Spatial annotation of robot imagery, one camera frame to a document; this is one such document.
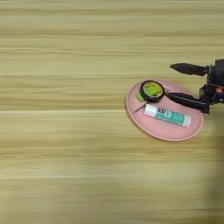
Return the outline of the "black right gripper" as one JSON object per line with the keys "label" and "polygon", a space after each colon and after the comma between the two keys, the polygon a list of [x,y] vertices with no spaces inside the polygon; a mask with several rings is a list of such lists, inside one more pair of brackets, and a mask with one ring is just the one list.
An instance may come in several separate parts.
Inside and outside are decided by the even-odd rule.
{"label": "black right gripper", "polygon": [[[204,76],[209,73],[208,66],[197,66],[187,63],[176,63],[170,65],[170,68],[175,71],[188,74],[188,75],[198,75]],[[199,99],[193,97],[189,94],[183,93],[168,93],[166,95],[170,100],[192,109],[197,109],[202,113],[209,113],[209,105],[214,105],[217,103],[224,104],[224,86],[216,84],[205,84],[199,90]]]}

